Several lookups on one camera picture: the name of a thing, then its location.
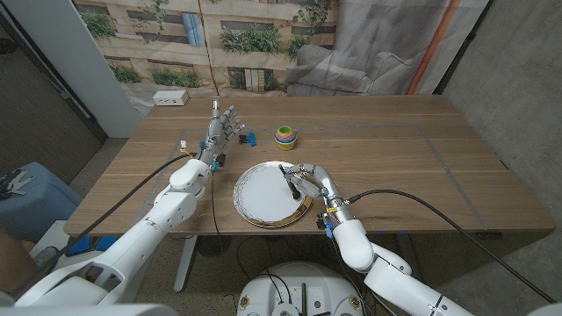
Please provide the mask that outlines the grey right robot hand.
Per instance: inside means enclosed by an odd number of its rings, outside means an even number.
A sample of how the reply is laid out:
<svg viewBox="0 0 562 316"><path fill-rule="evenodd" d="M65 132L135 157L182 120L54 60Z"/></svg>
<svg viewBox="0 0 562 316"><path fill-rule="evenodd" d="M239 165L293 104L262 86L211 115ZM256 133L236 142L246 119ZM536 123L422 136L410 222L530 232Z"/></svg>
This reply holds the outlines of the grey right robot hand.
<svg viewBox="0 0 562 316"><path fill-rule="evenodd" d="M344 202L335 181L320 165L301 163L291 167L279 166L284 179L310 198L322 198L327 213L337 224L355 217Z"/></svg>

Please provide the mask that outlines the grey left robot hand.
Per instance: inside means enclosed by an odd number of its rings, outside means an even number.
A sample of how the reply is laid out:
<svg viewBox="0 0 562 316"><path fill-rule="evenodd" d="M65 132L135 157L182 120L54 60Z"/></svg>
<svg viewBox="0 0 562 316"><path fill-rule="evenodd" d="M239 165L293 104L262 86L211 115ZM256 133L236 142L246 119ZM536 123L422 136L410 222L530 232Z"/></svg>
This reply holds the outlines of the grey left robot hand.
<svg viewBox="0 0 562 316"><path fill-rule="evenodd" d="M212 119L209 123L204 145L198 159L205 162L210 169L217 164L219 156L224 153L229 141L245 129L245 125L237 118L237 111L231 105L224 112L220 109L218 99L213 100Z"/></svg>

